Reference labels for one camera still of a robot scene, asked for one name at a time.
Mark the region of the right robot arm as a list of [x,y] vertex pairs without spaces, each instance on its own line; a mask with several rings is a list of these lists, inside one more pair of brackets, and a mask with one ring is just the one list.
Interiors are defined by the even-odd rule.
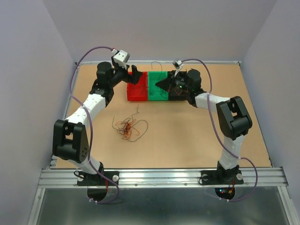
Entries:
[[155,85],[169,94],[183,95],[196,108],[207,109],[209,115],[217,113],[219,127],[224,135],[221,158],[215,170],[202,170],[201,185],[227,185],[231,181],[243,184],[239,159],[241,144],[252,127],[252,119],[241,97],[219,97],[204,91],[201,87],[200,72],[171,71],[167,77]]

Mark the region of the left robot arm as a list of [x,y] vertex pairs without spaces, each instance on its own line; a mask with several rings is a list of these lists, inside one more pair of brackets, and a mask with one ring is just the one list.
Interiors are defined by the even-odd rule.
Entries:
[[84,173],[80,176],[95,185],[104,181],[104,166],[90,155],[92,138],[87,128],[92,128],[93,119],[105,109],[113,98],[113,88],[120,82],[138,84],[142,72],[135,65],[121,67],[117,63],[100,62],[96,79],[86,100],[64,120],[57,120],[53,127],[52,153],[76,165]]

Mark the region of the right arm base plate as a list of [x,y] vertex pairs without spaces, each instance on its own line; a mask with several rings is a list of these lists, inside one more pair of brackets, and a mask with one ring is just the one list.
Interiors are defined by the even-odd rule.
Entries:
[[241,175],[241,170],[237,171],[221,171],[221,170],[202,170],[199,179],[202,185],[242,185],[244,180]]

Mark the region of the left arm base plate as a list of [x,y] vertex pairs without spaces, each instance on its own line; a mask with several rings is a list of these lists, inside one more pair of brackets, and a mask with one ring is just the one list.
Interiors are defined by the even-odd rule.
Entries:
[[[74,175],[77,178],[77,186],[105,186],[108,185],[108,181],[102,178],[98,174],[88,174],[83,171],[74,171]],[[104,176],[108,179],[119,183],[119,172],[118,171],[105,171]]]

